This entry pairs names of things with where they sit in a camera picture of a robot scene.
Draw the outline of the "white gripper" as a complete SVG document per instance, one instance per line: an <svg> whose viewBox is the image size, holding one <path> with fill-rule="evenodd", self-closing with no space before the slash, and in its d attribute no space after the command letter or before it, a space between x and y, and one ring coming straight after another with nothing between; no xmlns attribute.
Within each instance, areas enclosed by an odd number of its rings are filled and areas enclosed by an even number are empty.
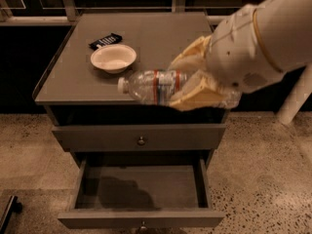
<svg viewBox="0 0 312 234"><path fill-rule="evenodd" d="M216 79L247 94L282 80L285 72L262 51L255 20L256 6L248 4L223 20L212 38L197 38L171 62L169 70L196 72L171 96L169 107L189 111L218 105L226 92ZM214 77L202 71L207 67Z"/></svg>

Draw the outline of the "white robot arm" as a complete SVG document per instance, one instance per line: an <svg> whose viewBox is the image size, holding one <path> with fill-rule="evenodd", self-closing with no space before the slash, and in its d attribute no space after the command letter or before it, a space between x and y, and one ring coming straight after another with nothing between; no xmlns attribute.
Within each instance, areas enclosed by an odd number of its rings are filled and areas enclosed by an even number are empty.
<svg viewBox="0 0 312 234"><path fill-rule="evenodd" d="M179 54L170 70L192 73L169 107L233 108L242 94L280 82L312 61L312 0L265 0L224 19Z"/></svg>

